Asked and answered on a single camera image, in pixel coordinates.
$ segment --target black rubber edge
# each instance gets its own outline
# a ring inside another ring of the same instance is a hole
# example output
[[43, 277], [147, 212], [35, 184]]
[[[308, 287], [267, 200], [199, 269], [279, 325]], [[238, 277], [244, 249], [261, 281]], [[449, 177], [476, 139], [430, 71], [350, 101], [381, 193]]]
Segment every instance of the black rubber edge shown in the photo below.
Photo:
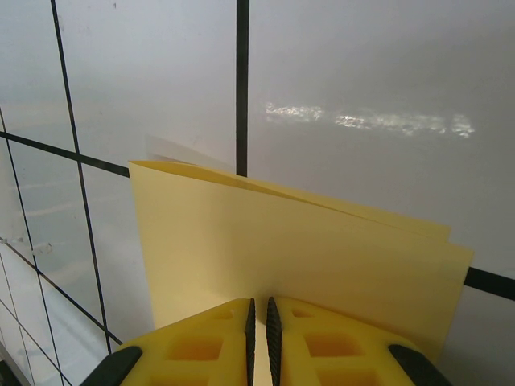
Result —
[[80, 386], [120, 386], [143, 351], [137, 346], [107, 355]]
[[245, 350], [247, 354], [247, 386], [254, 383], [254, 359], [256, 351], [256, 302], [250, 299], [249, 313], [245, 323]]
[[399, 344], [388, 349], [415, 386], [452, 386], [421, 352]]
[[0, 362], [0, 384], [2, 386], [22, 386], [5, 360]]
[[266, 307], [266, 344], [268, 345], [272, 385], [279, 386], [281, 382], [282, 324], [274, 298], [268, 299]]

